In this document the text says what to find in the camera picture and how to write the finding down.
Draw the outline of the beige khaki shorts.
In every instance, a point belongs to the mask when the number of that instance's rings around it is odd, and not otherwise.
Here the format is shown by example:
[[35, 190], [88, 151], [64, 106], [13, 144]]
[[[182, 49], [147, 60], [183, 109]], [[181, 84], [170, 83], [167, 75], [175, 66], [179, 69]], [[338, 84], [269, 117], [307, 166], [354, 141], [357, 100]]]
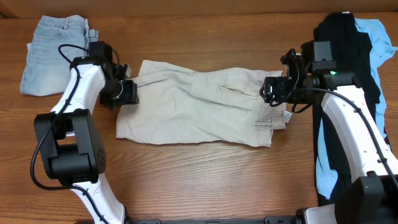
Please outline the beige khaki shorts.
[[139, 104], [121, 107], [116, 136], [144, 144], [227, 141], [269, 147], [273, 132], [290, 118], [286, 105], [271, 107], [259, 90], [281, 71], [227, 68], [197, 72], [144, 60], [137, 84]]

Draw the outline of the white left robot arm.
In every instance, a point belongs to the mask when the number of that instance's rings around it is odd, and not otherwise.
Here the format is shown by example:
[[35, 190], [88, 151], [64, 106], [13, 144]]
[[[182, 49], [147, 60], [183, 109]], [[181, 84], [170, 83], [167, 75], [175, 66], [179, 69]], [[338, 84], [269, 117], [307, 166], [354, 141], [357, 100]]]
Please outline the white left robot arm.
[[30, 163], [34, 184], [51, 190], [35, 177], [35, 160], [40, 156], [47, 176], [60, 182], [57, 190], [74, 192], [94, 223], [132, 222], [105, 177], [105, 148], [92, 116], [98, 100], [109, 108], [138, 103], [130, 72], [129, 65], [105, 58], [74, 58], [60, 101], [51, 112], [34, 119], [38, 142]]

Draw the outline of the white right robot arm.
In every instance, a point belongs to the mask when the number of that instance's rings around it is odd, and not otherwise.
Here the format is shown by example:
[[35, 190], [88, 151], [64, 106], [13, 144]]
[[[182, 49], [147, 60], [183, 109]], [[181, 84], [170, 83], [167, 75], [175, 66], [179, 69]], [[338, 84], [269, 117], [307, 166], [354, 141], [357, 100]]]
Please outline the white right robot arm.
[[260, 95], [271, 106], [319, 102], [343, 147], [352, 184], [335, 202], [304, 208], [294, 223], [397, 223], [397, 158], [368, 110], [354, 73], [338, 70], [331, 53], [314, 60], [290, 49], [280, 61], [284, 77], [264, 80]]

